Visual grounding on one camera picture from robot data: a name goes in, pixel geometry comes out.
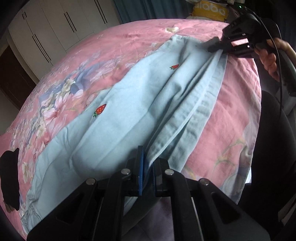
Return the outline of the person's right hand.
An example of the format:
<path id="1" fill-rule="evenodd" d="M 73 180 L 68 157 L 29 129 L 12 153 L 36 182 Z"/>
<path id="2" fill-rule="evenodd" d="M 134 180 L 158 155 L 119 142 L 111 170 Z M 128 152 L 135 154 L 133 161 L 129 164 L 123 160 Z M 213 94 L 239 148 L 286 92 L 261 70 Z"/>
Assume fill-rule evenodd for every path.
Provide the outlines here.
<path id="1" fill-rule="evenodd" d="M 292 61 L 293 65 L 296 65 L 296 54 L 294 49 L 291 47 L 291 45 L 279 38 L 273 39 L 277 49 L 282 49 L 286 52 L 289 59 Z M 268 54 L 266 49 L 254 49 L 255 53 L 259 56 L 259 59 L 261 63 L 264 66 L 264 69 L 269 73 L 269 75 L 275 79 L 277 82 L 279 82 L 280 77 L 277 73 L 277 64 L 276 64 L 276 55 L 273 53 Z"/>

